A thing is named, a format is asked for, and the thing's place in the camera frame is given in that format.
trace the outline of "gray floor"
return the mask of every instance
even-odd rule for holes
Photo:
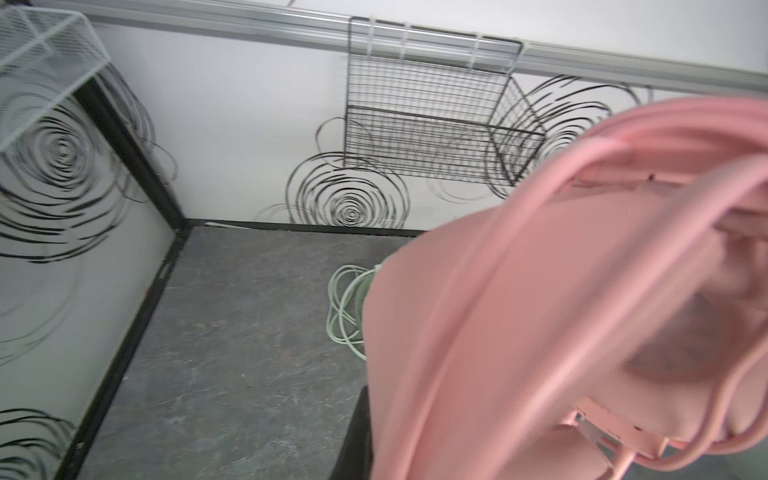
[[[79,478],[326,478],[365,384],[329,276],[408,240],[195,229]]]

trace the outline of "black wire basket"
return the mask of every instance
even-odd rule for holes
[[[510,75],[520,50],[517,41],[353,18],[345,165],[363,157],[401,175],[515,186],[545,139]],[[446,63],[423,59],[441,53]]]

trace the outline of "metal rail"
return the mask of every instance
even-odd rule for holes
[[[349,16],[248,2],[247,0],[34,0],[35,5],[85,13],[93,22],[189,31],[203,35],[277,41],[346,51]],[[466,62],[465,48],[441,31],[426,46],[430,56]],[[475,64],[496,65],[493,38],[483,37]],[[526,41],[517,70],[572,74],[604,81],[651,84],[657,88],[708,94],[768,96],[768,74],[679,61]]]

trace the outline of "white mesh shelf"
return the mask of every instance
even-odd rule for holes
[[[0,151],[108,62],[83,14],[0,8]]]

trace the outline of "black floor trim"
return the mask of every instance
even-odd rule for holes
[[[304,225],[300,223],[241,222],[238,220],[187,219],[190,225],[201,227],[205,223],[219,223],[233,227],[253,228],[255,230],[284,230],[288,232],[351,233],[352,235],[383,235],[387,237],[418,237],[425,230],[405,230],[402,228],[365,228],[336,227],[333,225]]]
[[[123,375],[125,375],[128,366],[131,364],[131,359],[133,359],[134,354],[136,353],[136,348],[139,346],[141,337],[144,335],[144,331],[152,318],[154,309],[157,307],[157,303],[160,301],[163,294],[170,273],[176,265],[179,253],[187,242],[191,231],[191,226],[182,228],[177,233],[174,242],[170,245],[163,264],[157,271],[157,275],[155,275],[152,285],[147,291],[144,302],[141,303],[139,311],[134,317],[131,329],[128,330],[128,333],[123,339],[123,343],[120,345],[118,352],[112,359],[112,363],[109,365],[109,370],[101,380],[101,384],[94,396],[94,400],[88,407],[83,422],[80,424],[80,428],[75,434],[69,450],[67,450],[64,459],[61,461],[61,466],[56,473],[55,480],[75,480],[77,478],[80,468],[83,465],[83,461],[85,460],[85,456],[88,454],[88,451],[96,438],[101,422],[107,415],[109,405],[112,403],[114,395],[118,392],[118,387],[122,382]]]

